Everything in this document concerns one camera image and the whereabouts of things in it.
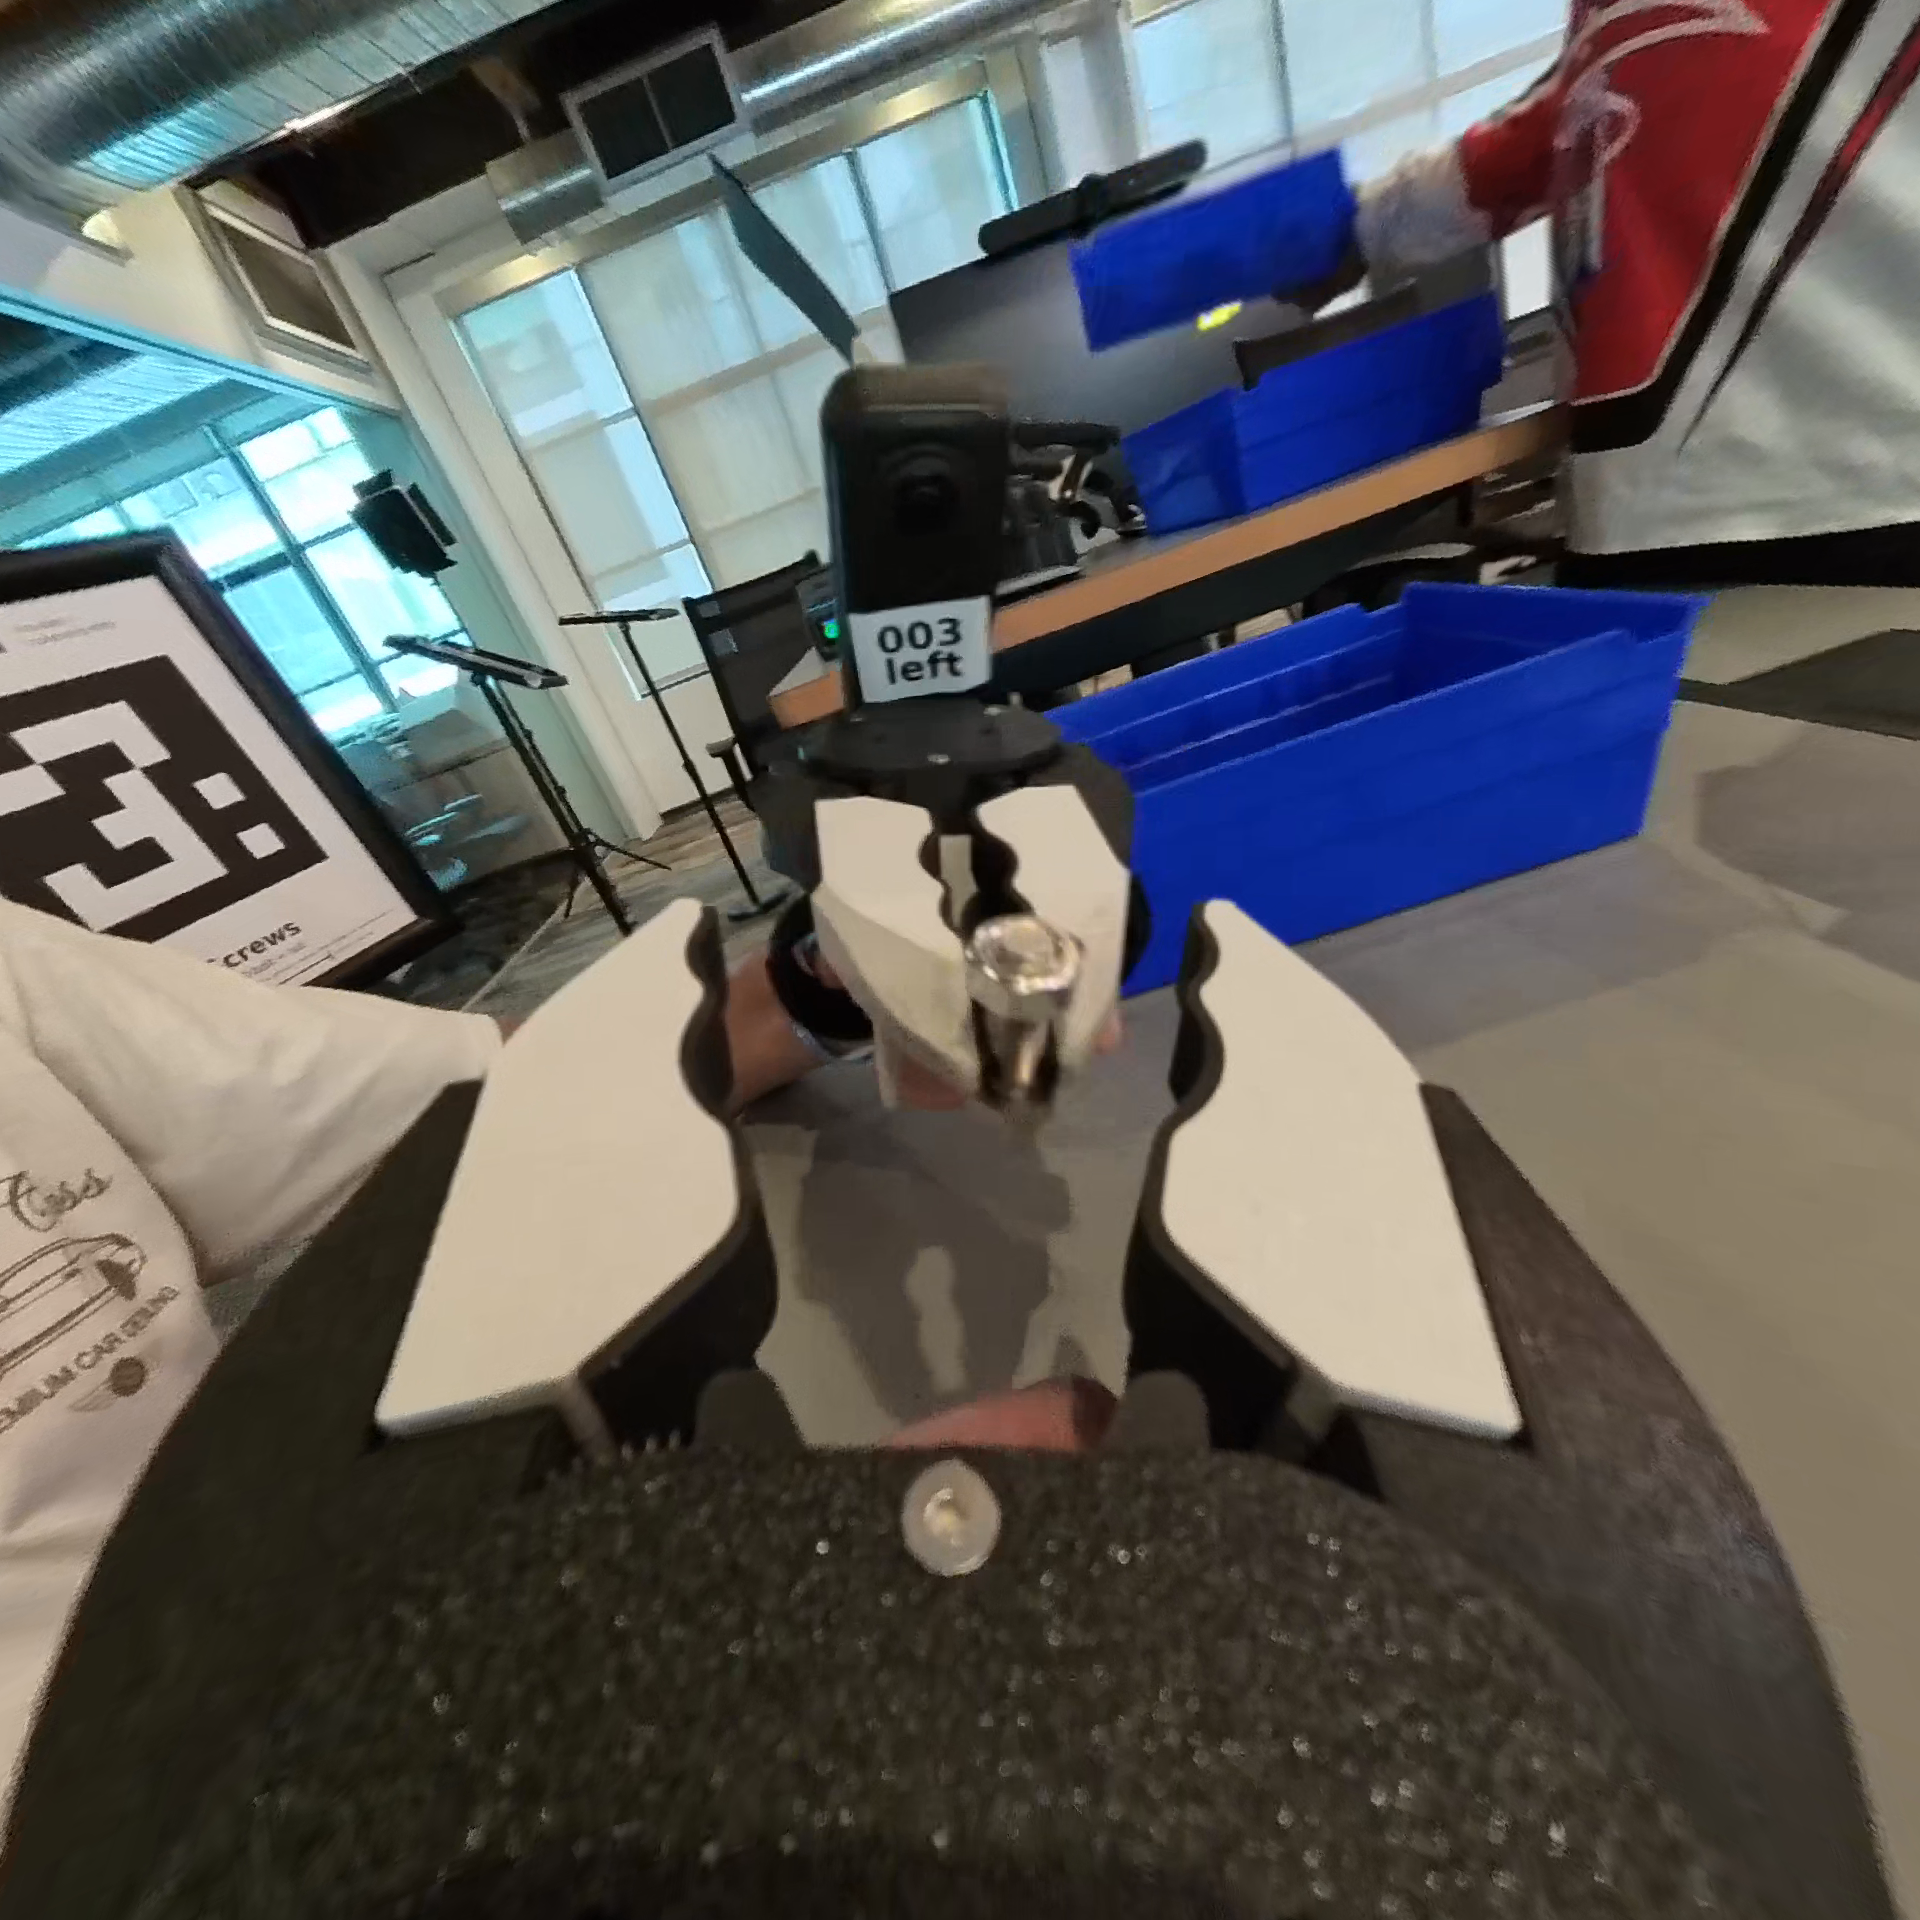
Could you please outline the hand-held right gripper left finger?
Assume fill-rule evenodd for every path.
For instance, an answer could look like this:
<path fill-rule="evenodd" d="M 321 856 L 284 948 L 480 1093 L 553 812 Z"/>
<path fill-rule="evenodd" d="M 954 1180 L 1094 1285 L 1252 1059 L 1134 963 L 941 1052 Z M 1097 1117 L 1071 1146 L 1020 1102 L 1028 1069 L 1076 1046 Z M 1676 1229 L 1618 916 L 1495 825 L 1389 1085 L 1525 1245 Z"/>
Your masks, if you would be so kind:
<path fill-rule="evenodd" d="M 712 910 L 676 901 L 508 1043 L 375 1403 L 384 1438 L 548 1412 L 589 1456 L 663 1449 L 754 1370 L 776 1257 L 729 1115 L 727 996 Z"/>

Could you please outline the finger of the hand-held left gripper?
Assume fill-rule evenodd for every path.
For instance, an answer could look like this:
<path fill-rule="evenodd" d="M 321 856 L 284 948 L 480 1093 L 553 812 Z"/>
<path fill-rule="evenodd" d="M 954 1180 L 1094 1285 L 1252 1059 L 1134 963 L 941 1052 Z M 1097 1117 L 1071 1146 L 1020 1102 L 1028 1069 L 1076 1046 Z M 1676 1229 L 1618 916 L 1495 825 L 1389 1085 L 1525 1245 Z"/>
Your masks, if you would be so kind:
<path fill-rule="evenodd" d="M 975 812 L 975 916 L 1028 916 L 1079 948 L 1057 1052 L 1097 1053 L 1119 1008 L 1134 875 L 1074 785 L 1025 785 Z"/>
<path fill-rule="evenodd" d="M 938 834 L 922 808 L 817 801 L 812 916 L 826 969 L 872 1029 L 889 1107 L 965 1105 L 977 1053 L 962 945 L 946 920 Z"/>

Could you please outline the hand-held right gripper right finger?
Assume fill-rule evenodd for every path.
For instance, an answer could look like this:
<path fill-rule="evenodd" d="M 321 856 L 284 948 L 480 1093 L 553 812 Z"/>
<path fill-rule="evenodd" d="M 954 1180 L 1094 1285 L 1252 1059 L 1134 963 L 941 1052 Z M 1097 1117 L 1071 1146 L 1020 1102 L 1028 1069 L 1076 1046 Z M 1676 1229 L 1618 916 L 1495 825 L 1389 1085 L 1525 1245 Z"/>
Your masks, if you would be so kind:
<path fill-rule="evenodd" d="M 1521 1436 L 1425 1085 L 1381 1024 L 1233 902 L 1191 912 L 1170 1113 L 1125 1262 L 1129 1381 L 1223 1452 L 1346 1417 Z"/>

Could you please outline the silver hex bolt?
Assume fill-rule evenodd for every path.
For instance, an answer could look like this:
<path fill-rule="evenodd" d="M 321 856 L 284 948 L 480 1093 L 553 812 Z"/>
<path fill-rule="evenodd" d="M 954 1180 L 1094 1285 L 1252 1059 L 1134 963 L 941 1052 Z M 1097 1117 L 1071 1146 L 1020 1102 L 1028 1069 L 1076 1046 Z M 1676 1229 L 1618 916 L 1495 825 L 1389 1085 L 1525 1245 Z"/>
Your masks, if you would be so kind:
<path fill-rule="evenodd" d="M 965 941 L 975 1085 L 1000 1115 L 1034 1117 L 1050 1105 L 1084 948 L 1033 915 L 982 920 Z"/>

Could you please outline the large blue plastic bin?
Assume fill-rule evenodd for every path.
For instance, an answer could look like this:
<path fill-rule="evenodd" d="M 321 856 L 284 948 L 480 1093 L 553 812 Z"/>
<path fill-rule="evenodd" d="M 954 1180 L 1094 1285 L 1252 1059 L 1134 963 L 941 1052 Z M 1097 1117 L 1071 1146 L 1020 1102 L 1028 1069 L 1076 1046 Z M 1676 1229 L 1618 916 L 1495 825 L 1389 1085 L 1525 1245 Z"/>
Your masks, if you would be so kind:
<path fill-rule="evenodd" d="M 1062 708 L 1135 801 L 1125 992 L 1207 901 L 1306 945 L 1639 837 L 1706 603 L 1416 582 Z"/>

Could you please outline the person's left hand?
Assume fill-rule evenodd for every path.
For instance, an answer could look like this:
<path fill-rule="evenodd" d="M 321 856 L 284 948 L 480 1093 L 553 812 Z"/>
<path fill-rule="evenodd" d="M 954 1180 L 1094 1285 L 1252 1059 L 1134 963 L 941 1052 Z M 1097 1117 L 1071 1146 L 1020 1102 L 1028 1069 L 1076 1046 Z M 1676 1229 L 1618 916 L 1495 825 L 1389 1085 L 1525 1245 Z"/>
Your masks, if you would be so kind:
<path fill-rule="evenodd" d="M 730 1113 L 872 1053 L 872 1020 L 804 938 L 742 957 L 727 986 Z"/>

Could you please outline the black desk device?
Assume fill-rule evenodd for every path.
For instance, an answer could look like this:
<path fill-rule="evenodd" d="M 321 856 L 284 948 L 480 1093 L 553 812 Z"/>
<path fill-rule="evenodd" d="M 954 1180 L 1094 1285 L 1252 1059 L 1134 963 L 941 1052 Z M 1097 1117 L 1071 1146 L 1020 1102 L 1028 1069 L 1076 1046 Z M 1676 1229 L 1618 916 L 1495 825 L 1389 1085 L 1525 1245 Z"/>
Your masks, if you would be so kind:
<path fill-rule="evenodd" d="M 1010 422 L 997 603 L 1076 581 L 1097 547 L 1148 538 L 1144 506 L 1119 444 L 1110 422 L 1033 416 Z"/>

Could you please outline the black computer monitor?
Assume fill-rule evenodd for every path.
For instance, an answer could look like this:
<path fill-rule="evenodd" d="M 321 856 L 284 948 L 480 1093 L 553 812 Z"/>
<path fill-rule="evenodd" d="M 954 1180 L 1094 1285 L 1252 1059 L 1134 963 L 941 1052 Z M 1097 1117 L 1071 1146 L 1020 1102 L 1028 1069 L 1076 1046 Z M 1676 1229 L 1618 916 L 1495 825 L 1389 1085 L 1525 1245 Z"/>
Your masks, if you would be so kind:
<path fill-rule="evenodd" d="M 1093 353 L 1068 243 L 972 260 L 887 305 L 906 363 L 993 369 L 1014 416 L 1109 425 L 1121 437 L 1237 388 L 1233 342 L 1285 322 L 1277 305 L 1258 299 L 1216 324 L 1189 320 Z"/>

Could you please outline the black office chair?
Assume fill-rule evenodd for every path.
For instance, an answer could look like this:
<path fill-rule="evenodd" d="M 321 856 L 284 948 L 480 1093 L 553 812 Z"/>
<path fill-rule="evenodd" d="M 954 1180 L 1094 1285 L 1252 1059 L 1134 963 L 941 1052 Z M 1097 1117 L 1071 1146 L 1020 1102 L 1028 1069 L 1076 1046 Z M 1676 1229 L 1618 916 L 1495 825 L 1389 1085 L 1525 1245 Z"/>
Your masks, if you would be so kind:
<path fill-rule="evenodd" d="M 801 585 L 822 573 L 822 560 L 807 550 L 750 582 L 700 593 L 680 603 L 696 640 L 712 693 L 727 718 L 727 733 L 708 746 L 735 796 L 751 809 L 754 782 L 770 758 L 789 758 L 772 694 L 783 676 L 814 653 Z"/>

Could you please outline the black tripod stand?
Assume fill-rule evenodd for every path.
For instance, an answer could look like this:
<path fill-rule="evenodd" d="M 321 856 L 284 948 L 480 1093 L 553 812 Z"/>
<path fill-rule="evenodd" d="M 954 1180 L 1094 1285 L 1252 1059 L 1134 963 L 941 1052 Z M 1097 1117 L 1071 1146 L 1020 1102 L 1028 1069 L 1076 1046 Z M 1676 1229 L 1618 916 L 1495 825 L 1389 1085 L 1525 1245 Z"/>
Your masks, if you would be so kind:
<path fill-rule="evenodd" d="M 740 902 L 727 907 L 727 920 L 735 926 L 754 924 L 754 922 L 770 922 L 776 910 L 782 910 L 789 898 L 790 889 L 776 888 L 772 892 L 761 892 L 756 880 L 751 877 L 742 856 L 738 853 L 733 837 L 721 821 L 712 796 L 708 793 L 700 768 L 695 765 L 682 732 L 679 726 L 676 715 L 664 699 L 664 693 L 648 665 L 639 643 L 636 640 L 632 630 L 638 625 L 657 625 L 672 621 L 680 618 L 682 608 L 673 605 L 648 605 L 648 608 L 621 608 L 621 611 L 593 611 L 593 613 L 572 613 L 559 616 L 558 625 L 565 630 L 613 630 L 617 635 L 620 648 L 624 649 L 632 672 L 639 676 L 639 683 L 650 701 L 657 724 L 663 726 L 682 778 L 696 801 L 700 812 L 706 817 L 708 829 L 718 841 L 720 851 L 730 866 L 735 877 L 735 889 L 740 892 Z"/>
<path fill-rule="evenodd" d="M 480 691 L 522 773 L 533 779 L 546 814 L 553 818 L 575 880 L 585 880 L 592 888 L 614 930 L 624 940 L 630 938 L 636 922 L 607 873 L 607 862 L 625 859 L 657 873 L 664 873 L 664 865 L 610 841 L 585 822 L 558 771 L 510 699 L 512 689 L 534 693 L 565 689 L 567 678 L 562 672 L 476 648 L 468 640 L 433 640 L 397 634 L 385 638 L 385 649 L 399 659 L 445 665 Z"/>

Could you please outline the wooden desk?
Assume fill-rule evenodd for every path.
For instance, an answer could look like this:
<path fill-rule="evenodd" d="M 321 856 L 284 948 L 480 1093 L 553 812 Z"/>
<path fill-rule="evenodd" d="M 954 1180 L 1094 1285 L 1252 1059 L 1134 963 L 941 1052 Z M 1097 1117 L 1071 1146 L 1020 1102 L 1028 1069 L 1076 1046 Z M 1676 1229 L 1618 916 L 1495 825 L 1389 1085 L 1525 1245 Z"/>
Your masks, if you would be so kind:
<path fill-rule="evenodd" d="M 1389 522 L 1554 452 L 1564 435 L 1566 410 L 1542 401 L 1261 513 L 1101 544 L 1069 581 L 997 611 L 992 689 L 1010 697 L 1093 678 L 1295 602 L 1352 549 L 1384 540 Z"/>

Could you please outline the black webcam bar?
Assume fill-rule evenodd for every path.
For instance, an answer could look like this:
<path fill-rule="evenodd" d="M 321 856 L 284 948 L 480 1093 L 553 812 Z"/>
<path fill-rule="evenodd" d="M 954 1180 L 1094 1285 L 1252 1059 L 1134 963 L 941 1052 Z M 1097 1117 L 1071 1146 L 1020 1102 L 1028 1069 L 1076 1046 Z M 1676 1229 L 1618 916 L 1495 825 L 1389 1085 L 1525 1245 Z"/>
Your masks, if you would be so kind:
<path fill-rule="evenodd" d="M 1208 146 L 1189 139 L 1178 146 L 1130 161 L 1105 173 L 1080 177 L 1071 188 L 985 222 L 975 245 L 985 260 L 1017 256 L 1062 241 L 1076 241 L 1097 226 L 1186 193 L 1208 163 Z"/>

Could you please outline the black studio light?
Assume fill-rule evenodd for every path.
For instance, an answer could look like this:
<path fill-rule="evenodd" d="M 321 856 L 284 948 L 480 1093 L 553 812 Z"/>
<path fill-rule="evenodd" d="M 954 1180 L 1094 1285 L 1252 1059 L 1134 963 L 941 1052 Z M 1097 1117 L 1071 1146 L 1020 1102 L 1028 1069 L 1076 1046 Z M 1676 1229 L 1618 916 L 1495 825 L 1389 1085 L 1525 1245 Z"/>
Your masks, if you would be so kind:
<path fill-rule="evenodd" d="M 372 472 L 351 483 L 349 520 L 393 569 L 437 581 L 456 563 L 456 534 L 420 488 L 402 488 L 393 472 Z"/>

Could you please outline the framed black-white tag poster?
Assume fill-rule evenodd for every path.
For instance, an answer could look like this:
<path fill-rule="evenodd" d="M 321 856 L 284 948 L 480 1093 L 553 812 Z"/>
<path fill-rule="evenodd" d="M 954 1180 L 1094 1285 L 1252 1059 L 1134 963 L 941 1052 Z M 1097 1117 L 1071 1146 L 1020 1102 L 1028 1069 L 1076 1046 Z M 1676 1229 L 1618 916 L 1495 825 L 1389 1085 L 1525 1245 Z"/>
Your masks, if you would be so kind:
<path fill-rule="evenodd" d="M 296 987 L 365 987 L 456 929 L 173 534 L 5 550 L 2 892 Z"/>

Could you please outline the silver ventilation duct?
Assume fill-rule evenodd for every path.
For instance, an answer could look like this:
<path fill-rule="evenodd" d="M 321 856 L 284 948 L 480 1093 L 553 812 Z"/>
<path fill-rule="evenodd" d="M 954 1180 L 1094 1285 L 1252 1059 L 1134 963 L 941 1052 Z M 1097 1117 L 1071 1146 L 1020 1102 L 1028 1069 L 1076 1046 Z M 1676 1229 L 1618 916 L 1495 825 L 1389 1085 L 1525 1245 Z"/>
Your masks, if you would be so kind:
<path fill-rule="evenodd" d="M 792 129 L 814 114 L 857 105 L 909 81 L 922 81 L 938 66 L 982 58 L 1021 36 L 1065 25 L 1079 27 L 1094 14 L 1097 5 L 1041 2 L 829 5 L 776 32 L 740 45 L 727 43 L 750 122 L 748 131 L 730 139 Z M 585 161 L 562 100 L 559 117 L 559 132 L 521 141 L 514 150 L 488 161 L 485 169 L 500 217 L 521 243 L 558 233 L 605 205 L 610 196 L 638 186 L 605 193 Z"/>
<path fill-rule="evenodd" d="M 521 2 L 5 5 L 5 180 L 82 204 L 168 186 L 534 11 Z"/>

